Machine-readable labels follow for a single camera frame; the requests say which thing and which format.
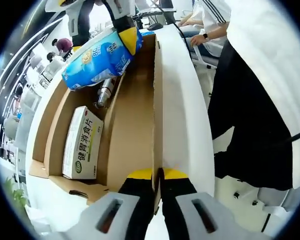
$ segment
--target white wall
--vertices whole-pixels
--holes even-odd
[[[89,17],[90,29],[97,27],[98,24],[104,24],[108,21],[111,21],[110,14],[105,5],[94,5]]]
[[[180,20],[182,14],[182,10],[192,11],[192,1],[191,0],[172,0],[173,7],[176,9],[176,13],[174,14],[175,20]]]

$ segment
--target person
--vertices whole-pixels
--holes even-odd
[[[60,60],[60,61],[62,61],[62,62],[64,62],[64,59],[61,57],[61,56],[59,56],[59,55],[57,55],[55,52],[49,52],[47,55],[46,55],[46,59],[48,59],[48,61],[51,63],[52,61],[53,61],[53,59],[58,59],[58,60]]]
[[[231,10],[224,0],[202,1],[202,16],[204,29],[199,34],[186,38],[186,44],[190,51],[194,52],[193,46],[203,56],[219,58],[222,48],[227,40],[227,27],[230,21]]]
[[[226,151],[215,154],[215,176],[257,188],[299,188],[300,139],[290,140],[300,133],[300,35],[274,2],[227,3],[228,42],[208,117],[213,140],[234,129]]]
[[[159,1],[160,7],[163,9],[173,9],[174,8],[172,0],[156,0],[156,2],[158,2],[158,1]],[[165,21],[166,21],[167,25],[173,24],[176,22],[173,12],[166,12],[164,14],[164,17],[165,17]]]
[[[72,49],[72,42],[67,38],[54,39],[52,41],[52,46],[56,46],[59,51],[59,55],[62,53],[68,53]]]
[[[19,121],[20,121],[19,118],[17,118],[17,116],[14,116],[12,114],[3,121],[4,134],[10,140],[16,139]]]
[[[19,83],[14,92],[14,97],[17,100],[20,99],[23,92],[24,92],[24,88],[23,88],[22,84]]]
[[[202,28],[204,27],[202,0],[194,0],[192,6],[192,12],[178,23],[178,27],[186,38],[193,37],[200,33],[200,29],[194,27],[194,25],[201,25]]]
[[[53,78],[56,72],[65,65],[65,61],[61,56],[56,55],[54,52],[49,52],[46,58],[50,63],[46,66],[44,71],[46,74],[50,74],[50,77]]]

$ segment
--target hand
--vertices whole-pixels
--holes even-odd
[[[178,23],[178,27],[179,27],[179,28],[182,27],[183,24],[184,24],[184,22],[183,22],[183,21],[180,21],[180,22]]]
[[[208,40],[201,34],[195,35],[191,38],[191,46],[198,46],[200,44],[207,43]]]
[[[188,19],[184,24],[182,24],[182,27],[187,25],[195,25],[197,22],[191,19]]]

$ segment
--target floor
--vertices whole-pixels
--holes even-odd
[[[208,81],[208,74],[211,74],[213,79],[215,70],[200,66],[196,67],[196,72],[206,106],[208,107],[210,102],[209,93],[212,91],[212,86],[210,86]],[[213,150],[215,153],[227,149],[232,134],[233,128],[213,141]],[[234,198],[236,191],[241,192],[248,188],[253,189],[253,191],[244,199]],[[258,188],[254,188],[245,182],[239,182],[232,177],[227,176],[223,179],[215,179],[215,197],[233,213],[235,221],[241,227],[253,232],[261,232],[268,216],[268,213],[262,210],[262,202],[259,201],[257,205],[252,205],[252,202],[257,199],[257,193]],[[285,219],[272,214],[264,233],[272,237],[275,236],[276,232],[285,222]]]

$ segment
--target cardboard divider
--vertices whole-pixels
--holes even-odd
[[[93,203],[108,191],[119,190],[131,172],[146,168],[156,172],[162,165],[162,112],[155,114],[156,110],[162,111],[159,50],[155,35],[143,38],[143,47],[125,74],[118,77],[107,109],[93,106],[97,86],[70,91],[64,90],[61,84],[42,117],[41,135],[36,137],[36,150],[33,150],[36,154],[33,154],[30,174],[49,177],[64,191]],[[104,121],[96,180],[71,180],[62,176],[69,126],[75,109],[81,106],[87,106]]]
[[[47,178],[47,172],[45,170],[45,166],[43,165],[44,157],[45,157],[45,148],[41,146],[41,144],[45,143],[48,139],[48,134],[52,121],[55,117],[55,112],[59,106],[59,103],[67,91],[67,86],[64,81],[60,81],[56,86],[51,98],[49,99],[47,106],[45,108],[44,114],[40,120],[39,127],[37,130],[37,134],[34,140],[34,148],[32,159],[33,165],[30,168],[30,174],[35,175],[41,178]]]

